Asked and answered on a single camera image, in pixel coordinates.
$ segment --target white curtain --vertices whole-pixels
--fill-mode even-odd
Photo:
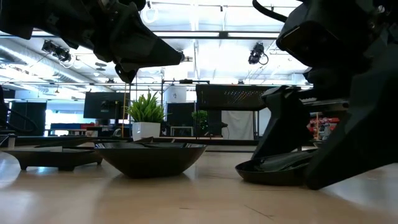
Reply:
[[[252,111],[222,111],[221,120],[228,124],[228,128],[223,128],[224,139],[254,139]]]

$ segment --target white pot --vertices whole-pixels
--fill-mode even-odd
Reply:
[[[160,123],[134,122],[132,124],[132,139],[134,141],[142,138],[158,138],[160,134]]]

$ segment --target table surface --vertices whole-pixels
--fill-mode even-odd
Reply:
[[[21,171],[0,152],[1,224],[397,223],[398,164],[312,191],[243,182],[250,156],[206,152],[178,177],[132,180],[107,162]]]

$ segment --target potted plant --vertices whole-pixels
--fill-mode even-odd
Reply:
[[[133,119],[132,138],[134,141],[142,138],[159,137],[160,124],[165,114],[163,106],[156,104],[157,97],[148,93],[145,98],[141,95],[137,101],[126,109],[126,113]]]
[[[207,132],[207,111],[195,111],[192,112],[193,122],[195,124],[195,132],[198,131],[198,136],[205,135]]]

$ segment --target computer monitor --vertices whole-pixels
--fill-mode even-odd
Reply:
[[[84,118],[123,119],[124,93],[86,93]],[[126,93],[125,106],[129,106],[130,93]]]

